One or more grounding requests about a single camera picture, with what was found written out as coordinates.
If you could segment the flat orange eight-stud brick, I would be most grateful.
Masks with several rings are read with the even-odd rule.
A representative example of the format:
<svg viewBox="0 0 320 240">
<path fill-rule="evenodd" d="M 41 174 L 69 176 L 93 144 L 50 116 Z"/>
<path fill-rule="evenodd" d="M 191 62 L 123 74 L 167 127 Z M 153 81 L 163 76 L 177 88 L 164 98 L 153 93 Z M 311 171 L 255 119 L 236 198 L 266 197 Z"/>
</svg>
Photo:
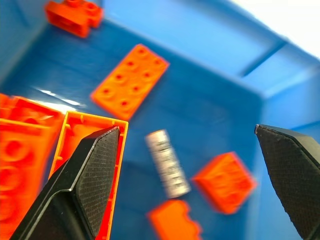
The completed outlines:
<svg viewBox="0 0 320 240">
<path fill-rule="evenodd" d="M 170 63 L 137 44 L 92 92 L 91 99 L 120 120 L 129 121 Z"/>
</svg>

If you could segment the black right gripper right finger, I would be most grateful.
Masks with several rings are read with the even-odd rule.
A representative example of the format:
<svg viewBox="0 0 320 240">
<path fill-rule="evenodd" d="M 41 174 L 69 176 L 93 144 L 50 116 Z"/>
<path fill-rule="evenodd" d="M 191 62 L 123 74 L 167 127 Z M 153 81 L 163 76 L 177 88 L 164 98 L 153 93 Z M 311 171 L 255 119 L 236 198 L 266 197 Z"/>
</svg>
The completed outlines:
<svg viewBox="0 0 320 240">
<path fill-rule="evenodd" d="M 320 144 L 290 129 L 255 126 L 267 172 L 303 240 L 320 240 Z"/>
</svg>

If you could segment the orange brick with stepped edge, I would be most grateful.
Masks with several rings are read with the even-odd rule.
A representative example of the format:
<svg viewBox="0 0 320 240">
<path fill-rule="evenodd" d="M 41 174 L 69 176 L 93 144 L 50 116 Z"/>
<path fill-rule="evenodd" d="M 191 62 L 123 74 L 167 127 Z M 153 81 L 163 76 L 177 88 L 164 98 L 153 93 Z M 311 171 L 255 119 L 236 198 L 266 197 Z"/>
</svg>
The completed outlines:
<svg viewBox="0 0 320 240">
<path fill-rule="evenodd" d="M 171 199 L 151 210 L 147 217 L 159 240 L 203 240 L 202 228 L 189 212 L 187 202 Z"/>
</svg>

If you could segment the orange brick with notch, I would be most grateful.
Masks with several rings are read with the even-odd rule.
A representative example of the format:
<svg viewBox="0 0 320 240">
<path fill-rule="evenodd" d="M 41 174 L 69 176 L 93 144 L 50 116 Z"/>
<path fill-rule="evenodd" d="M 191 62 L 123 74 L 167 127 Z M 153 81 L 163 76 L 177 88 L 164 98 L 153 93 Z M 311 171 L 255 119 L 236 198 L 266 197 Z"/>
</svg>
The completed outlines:
<svg viewBox="0 0 320 240">
<path fill-rule="evenodd" d="M 80 38 L 88 37 L 104 17 L 103 8 L 87 0 L 51 0 L 44 10 L 50 24 Z"/>
</svg>

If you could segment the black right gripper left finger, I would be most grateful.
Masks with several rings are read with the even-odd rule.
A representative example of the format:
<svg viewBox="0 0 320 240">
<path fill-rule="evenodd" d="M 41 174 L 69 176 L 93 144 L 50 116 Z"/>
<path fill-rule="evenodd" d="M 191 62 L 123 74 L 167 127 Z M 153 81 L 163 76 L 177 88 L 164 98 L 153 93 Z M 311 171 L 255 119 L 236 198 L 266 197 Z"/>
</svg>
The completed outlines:
<svg viewBox="0 0 320 240">
<path fill-rule="evenodd" d="M 117 126 L 84 137 L 9 240 L 95 240 L 113 185 L 119 138 Z"/>
</svg>

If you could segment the hollow upturned orange brick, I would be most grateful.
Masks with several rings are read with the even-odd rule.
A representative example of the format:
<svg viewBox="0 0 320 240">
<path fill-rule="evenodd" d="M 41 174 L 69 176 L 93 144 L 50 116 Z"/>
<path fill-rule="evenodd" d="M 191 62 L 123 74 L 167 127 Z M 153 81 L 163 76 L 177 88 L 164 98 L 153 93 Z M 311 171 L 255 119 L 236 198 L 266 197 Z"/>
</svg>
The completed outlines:
<svg viewBox="0 0 320 240">
<path fill-rule="evenodd" d="M 129 123 L 124 120 L 104 116 L 98 116 L 78 111 L 68 111 L 62 124 L 49 173 L 49 176 L 51 177 L 53 173 L 71 157 L 72 153 L 75 151 L 76 147 L 84 137 L 96 131 L 111 128 L 114 126 L 118 126 L 120 131 L 118 150 L 115 161 L 115 170 L 112 180 L 112 188 L 108 197 L 102 224 L 95 240 L 110 240 L 117 190 L 121 174 L 121 166 Z"/>
</svg>

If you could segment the blue plastic bin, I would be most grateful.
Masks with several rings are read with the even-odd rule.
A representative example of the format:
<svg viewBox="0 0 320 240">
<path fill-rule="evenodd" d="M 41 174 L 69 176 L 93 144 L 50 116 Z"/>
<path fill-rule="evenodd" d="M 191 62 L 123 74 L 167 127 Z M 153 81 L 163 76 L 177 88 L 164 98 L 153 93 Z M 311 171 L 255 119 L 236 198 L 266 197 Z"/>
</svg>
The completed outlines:
<svg viewBox="0 0 320 240">
<path fill-rule="evenodd" d="M 167 198 L 145 137 L 162 129 L 188 179 L 236 152 L 258 183 L 232 215 L 192 187 L 183 199 L 202 240 L 301 240 L 254 129 L 291 129 L 320 143 L 320 60 L 229 1 L 90 1 L 105 20 L 79 38 L 48 23 L 48 0 L 0 0 L 0 93 L 108 116 L 91 93 L 135 45 L 169 62 L 129 121 L 110 240 L 158 240 L 147 214 Z"/>
</svg>

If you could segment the large orange studded brick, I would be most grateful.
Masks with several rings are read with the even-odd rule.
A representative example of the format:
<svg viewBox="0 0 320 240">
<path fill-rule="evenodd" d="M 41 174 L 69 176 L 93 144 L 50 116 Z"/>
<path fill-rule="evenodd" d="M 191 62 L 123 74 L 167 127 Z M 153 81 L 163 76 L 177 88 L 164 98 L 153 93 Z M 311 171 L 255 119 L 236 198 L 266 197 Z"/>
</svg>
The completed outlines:
<svg viewBox="0 0 320 240">
<path fill-rule="evenodd" d="M 0 240 L 9 240 L 38 195 L 64 114 L 0 93 Z"/>
</svg>

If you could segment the silver cylindrical battery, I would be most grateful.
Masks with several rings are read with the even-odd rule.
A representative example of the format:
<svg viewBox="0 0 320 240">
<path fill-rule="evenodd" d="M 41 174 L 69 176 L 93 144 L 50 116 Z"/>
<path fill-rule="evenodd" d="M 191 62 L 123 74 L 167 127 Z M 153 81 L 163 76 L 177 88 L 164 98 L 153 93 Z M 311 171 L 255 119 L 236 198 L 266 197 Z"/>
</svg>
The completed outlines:
<svg viewBox="0 0 320 240">
<path fill-rule="evenodd" d="M 169 199 L 181 197 L 191 191 L 185 173 L 166 130 L 158 130 L 145 137 L 156 169 Z"/>
</svg>

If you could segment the small square orange brick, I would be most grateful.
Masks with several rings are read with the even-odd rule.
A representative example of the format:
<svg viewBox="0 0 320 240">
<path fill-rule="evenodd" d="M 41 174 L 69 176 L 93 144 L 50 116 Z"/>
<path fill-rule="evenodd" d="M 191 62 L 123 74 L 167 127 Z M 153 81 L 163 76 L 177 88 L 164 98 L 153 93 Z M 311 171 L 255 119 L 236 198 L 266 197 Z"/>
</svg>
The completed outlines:
<svg viewBox="0 0 320 240">
<path fill-rule="evenodd" d="M 217 211 L 235 214 L 257 187 L 257 182 L 232 151 L 215 156 L 192 181 Z"/>
</svg>

